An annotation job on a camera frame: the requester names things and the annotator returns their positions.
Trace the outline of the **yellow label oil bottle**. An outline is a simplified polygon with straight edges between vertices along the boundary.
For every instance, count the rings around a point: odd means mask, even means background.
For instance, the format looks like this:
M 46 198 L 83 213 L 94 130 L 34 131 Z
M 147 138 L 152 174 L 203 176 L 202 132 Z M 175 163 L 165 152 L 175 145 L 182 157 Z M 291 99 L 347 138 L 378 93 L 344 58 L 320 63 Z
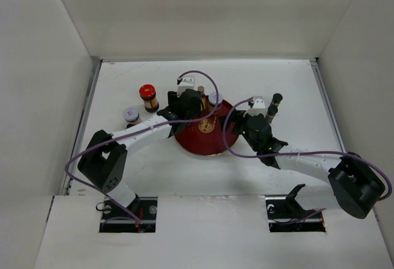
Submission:
M 201 111 L 204 112 L 206 109 L 206 95 L 205 95 L 205 89 L 203 86 L 198 86 L 197 91 L 200 93 L 200 105 L 201 105 Z

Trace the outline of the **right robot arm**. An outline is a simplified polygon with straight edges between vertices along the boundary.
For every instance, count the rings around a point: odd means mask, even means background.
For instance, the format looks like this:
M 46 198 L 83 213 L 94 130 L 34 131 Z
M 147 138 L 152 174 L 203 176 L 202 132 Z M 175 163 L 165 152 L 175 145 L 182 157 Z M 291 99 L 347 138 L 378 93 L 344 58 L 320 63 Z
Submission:
M 278 170 L 294 171 L 320 180 L 321 186 L 299 184 L 286 195 L 285 208 L 293 217 L 323 209 L 342 209 L 364 219 L 375 203 L 387 199 L 393 191 L 386 175 L 355 153 L 338 151 L 302 151 L 274 138 L 263 114 L 251 115 L 230 110 L 222 129 L 233 124 L 232 133 L 242 135 L 255 152 L 255 158 Z

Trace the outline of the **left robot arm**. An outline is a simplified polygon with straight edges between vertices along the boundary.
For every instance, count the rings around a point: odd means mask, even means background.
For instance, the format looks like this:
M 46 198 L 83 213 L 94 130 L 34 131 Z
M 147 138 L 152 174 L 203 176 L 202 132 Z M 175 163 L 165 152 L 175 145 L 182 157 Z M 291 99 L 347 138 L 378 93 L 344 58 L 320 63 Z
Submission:
M 118 203 L 116 209 L 123 218 L 135 217 L 139 204 L 138 195 L 123 180 L 127 157 L 152 143 L 168 139 L 185 130 L 190 123 L 178 121 L 189 121 L 202 115 L 201 97 L 199 91 L 186 89 L 179 97 L 172 97 L 167 107 L 146 121 L 112 134 L 100 130 L 91 138 L 88 148 L 122 135 L 133 134 L 132 137 L 111 142 L 82 155 L 78 162 L 80 173 L 101 193 Z

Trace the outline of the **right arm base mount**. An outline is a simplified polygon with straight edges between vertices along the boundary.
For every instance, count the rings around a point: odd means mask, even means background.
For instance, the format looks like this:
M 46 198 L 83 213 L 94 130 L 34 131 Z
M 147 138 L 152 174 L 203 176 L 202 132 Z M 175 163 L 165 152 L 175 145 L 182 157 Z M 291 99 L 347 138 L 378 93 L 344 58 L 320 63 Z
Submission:
M 326 232 L 324 209 L 305 210 L 297 196 L 305 184 L 296 185 L 288 194 L 268 195 L 265 204 L 271 233 Z

